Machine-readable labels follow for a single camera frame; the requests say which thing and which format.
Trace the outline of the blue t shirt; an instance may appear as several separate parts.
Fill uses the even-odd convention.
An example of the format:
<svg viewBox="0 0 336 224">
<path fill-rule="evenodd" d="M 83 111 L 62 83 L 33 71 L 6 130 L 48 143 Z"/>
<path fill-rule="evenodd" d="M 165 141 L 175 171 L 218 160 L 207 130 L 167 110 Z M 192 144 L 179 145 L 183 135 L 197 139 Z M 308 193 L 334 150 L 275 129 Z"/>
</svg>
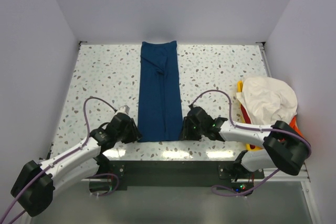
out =
<svg viewBox="0 0 336 224">
<path fill-rule="evenodd" d="M 177 42 L 144 41 L 140 57 L 139 141 L 177 141 L 183 126 Z"/>
</svg>

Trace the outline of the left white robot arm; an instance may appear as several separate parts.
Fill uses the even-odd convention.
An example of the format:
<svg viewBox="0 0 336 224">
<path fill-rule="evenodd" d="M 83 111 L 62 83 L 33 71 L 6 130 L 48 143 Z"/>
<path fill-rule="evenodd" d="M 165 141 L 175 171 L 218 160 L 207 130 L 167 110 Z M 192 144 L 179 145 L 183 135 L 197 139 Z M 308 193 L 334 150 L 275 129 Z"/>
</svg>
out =
<svg viewBox="0 0 336 224">
<path fill-rule="evenodd" d="M 31 216 L 42 213 L 56 193 L 84 178 L 103 178 L 109 171 L 104 152 L 117 142 L 142 137 L 134 120 L 118 112 L 110 122 L 91 130 L 88 138 L 58 156 L 41 162 L 30 161 L 20 171 L 10 193 Z"/>
</svg>

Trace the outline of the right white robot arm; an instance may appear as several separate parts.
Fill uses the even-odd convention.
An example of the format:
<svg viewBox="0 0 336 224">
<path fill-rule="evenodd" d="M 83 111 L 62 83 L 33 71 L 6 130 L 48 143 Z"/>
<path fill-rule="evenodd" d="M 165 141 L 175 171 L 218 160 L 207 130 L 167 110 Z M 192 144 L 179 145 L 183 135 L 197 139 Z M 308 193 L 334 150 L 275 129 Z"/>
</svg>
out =
<svg viewBox="0 0 336 224">
<path fill-rule="evenodd" d="M 181 141 L 241 142 L 259 147 L 258 151 L 242 151 L 234 161 L 234 173 L 246 178 L 264 168 L 276 168 L 297 176 L 311 155 L 311 145 L 284 121 L 273 125 L 238 123 L 228 118 L 212 118 L 206 111 L 193 107 L 183 119 Z"/>
</svg>

